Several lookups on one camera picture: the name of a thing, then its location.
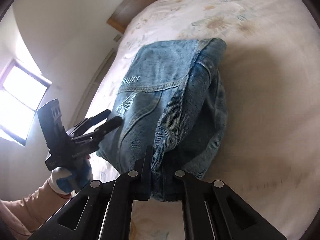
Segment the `embroidered flower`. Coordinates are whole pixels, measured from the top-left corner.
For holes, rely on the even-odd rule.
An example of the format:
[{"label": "embroidered flower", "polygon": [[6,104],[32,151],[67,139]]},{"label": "embroidered flower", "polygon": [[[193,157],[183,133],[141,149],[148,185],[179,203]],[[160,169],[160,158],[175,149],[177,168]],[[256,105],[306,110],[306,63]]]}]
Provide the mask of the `embroidered flower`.
[{"label": "embroidered flower", "polygon": [[136,97],[136,95],[137,92],[132,93],[131,95],[126,97],[119,106],[117,106],[116,112],[120,117],[124,117],[125,113],[129,110],[130,106],[132,105],[133,99]]}]

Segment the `denim jacket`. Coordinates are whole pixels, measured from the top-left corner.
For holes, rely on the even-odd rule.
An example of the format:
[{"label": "denim jacket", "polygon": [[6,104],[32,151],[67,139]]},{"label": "denim jacket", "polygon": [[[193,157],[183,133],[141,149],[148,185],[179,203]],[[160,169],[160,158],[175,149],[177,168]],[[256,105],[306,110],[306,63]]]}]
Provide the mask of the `denim jacket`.
[{"label": "denim jacket", "polygon": [[97,155],[119,173],[133,169],[154,146],[152,195],[163,200],[162,162],[201,179],[217,153],[227,123],[217,66],[221,39],[159,41],[142,47],[118,91],[110,117],[124,119],[107,134]]}]

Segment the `white glove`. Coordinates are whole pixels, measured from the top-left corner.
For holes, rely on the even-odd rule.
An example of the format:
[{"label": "white glove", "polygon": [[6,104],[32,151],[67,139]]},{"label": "white glove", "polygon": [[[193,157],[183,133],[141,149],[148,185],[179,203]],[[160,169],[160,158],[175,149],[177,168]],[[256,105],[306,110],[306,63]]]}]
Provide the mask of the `white glove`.
[{"label": "white glove", "polygon": [[93,180],[91,165],[88,159],[77,161],[77,168],[66,169],[55,168],[48,180],[54,192],[61,195],[68,195],[73,190],[81,190]]}]

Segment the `floral bedsheet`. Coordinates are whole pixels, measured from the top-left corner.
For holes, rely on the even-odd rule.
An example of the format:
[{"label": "floral bedsheet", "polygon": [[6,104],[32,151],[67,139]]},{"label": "floral bedsheet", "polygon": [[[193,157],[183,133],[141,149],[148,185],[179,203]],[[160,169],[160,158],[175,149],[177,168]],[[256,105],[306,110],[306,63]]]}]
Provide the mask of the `floral bedsheet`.
[{"label": "floral bedsheet", "polygon": [[[111,109],[143,45],[220,37],[229,110],[205,180],[225,181],[288,240],[320,207],[320,31],[301,0],[159,0],[128,26],[88,116]],[[118,173],[92,158],[95,178]],[[181,203],[135,202],[131,239],[184,239]]]}]

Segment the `beige sleeve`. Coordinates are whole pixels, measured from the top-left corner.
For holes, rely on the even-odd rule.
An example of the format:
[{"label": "beige sleeve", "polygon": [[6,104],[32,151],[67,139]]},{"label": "beige sleeve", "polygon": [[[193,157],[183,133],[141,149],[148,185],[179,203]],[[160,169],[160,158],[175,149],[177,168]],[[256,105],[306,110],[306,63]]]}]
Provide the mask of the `beige sleeve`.
[{"label": "beige sleeve", "polygon": [[55,193],[46,181],[36,192],[22,200],[3,201],[24,226],[34,232],[57,212],[70,198]]}]

